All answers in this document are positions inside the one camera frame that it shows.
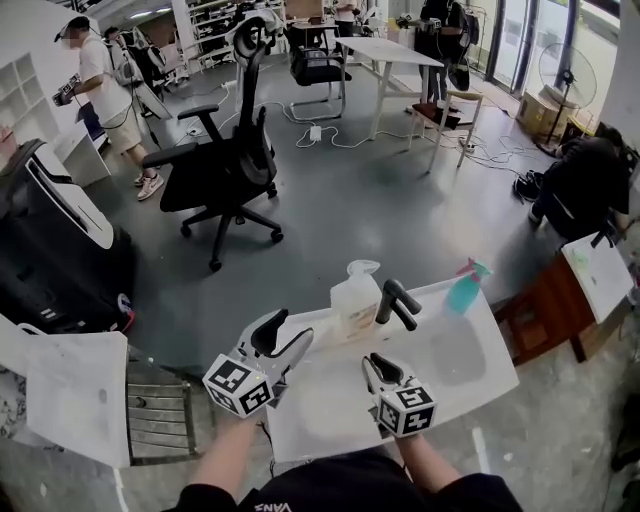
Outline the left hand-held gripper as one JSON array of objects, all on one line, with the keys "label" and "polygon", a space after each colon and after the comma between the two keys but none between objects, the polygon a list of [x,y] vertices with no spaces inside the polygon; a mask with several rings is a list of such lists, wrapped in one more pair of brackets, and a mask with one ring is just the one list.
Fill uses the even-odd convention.
[{"label": "left hand-held gripper", "polygon": [[276,407],[287,389],[286,374],[306,354],[314,330],[299,332],[278,352],[278,330],[289,311],[278,309],[248,325],[237,347],[220,354],[202,382],[213,402],[239,418],[248,418],[265,406]]}]

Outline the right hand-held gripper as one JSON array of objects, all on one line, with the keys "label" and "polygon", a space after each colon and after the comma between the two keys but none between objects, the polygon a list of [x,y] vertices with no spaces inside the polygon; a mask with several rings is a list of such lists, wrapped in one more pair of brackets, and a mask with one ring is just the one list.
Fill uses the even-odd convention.
[{"label": "right hand-held gripper", "polygon": [[[374,352],[362,358],[361,368],[373,395],[370,414],[382,439],[406,438],[432,427],[437,401],[415,377],[401,384],[405,377],[403,362]],[[395,386],[384,390],[383,384]]]}]

